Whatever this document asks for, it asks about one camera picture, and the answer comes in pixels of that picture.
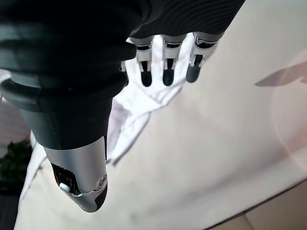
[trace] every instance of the green plant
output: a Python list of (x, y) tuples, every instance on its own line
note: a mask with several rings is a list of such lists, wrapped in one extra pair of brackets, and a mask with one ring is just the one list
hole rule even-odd
[(0, 178), (23, 182), (31, 159), (32, 147), (29, 140), (8, 145), (8, 153), (0, 159)]

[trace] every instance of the robotic hand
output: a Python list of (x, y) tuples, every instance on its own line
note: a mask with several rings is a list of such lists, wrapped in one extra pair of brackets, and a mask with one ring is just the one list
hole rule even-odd
[(243, 3), (1, 0), (0, 68), (12, 77), (0, 90), (44, 146), (61, 190), (83, 210), (97, 211), (106, 198), (108, 119), (127, 82), (121, 62), (137, 55), (150, 86), (152, 39), (162, 35), (163, 82), (171, 85), (181, 43), (194, 32), (187, 72), (194, 82)]

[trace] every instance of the black rubber sleeve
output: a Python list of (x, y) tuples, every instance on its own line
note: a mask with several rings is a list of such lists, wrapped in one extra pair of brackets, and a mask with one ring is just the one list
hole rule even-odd
[(132, 31), (154, 19), (148, 0), (2, 0), (0, 68), (12, 73), (1, 92), (50, 149), (106, 136), (119, 71), (135, 57)]

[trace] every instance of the white cloth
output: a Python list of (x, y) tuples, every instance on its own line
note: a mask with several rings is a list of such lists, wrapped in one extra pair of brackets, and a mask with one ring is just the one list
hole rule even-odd
[[(135, 139), (146, 126), (152, 111), (160, 109), (171, 101), (182, 89), (186, 81), (189, 64), (189, 54), (193, 44), (193, 34), (187, 35), (179, 53), (174, 82), (171, 86), (164, 86), (162, 39), (153, 39), (152, 79), (150, 87), (145, 87), (141, 81), (141, 72), (136, 58), (125, 62), (129, 84), (113, 99), (107, 138), (107, 162), (116, 164), (129, 150)], [(32, 179), (42, 161), (47, 157), (44, 148), (35, 142), (31, 135), (31, 142), (35, 144), (33, 154), (27, 169), (20, 200), (25, 196)]]

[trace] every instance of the beige floor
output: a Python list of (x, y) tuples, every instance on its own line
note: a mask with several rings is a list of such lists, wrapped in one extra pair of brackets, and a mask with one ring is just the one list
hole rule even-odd
[(210, 230), (306, 230), (307, 181)]

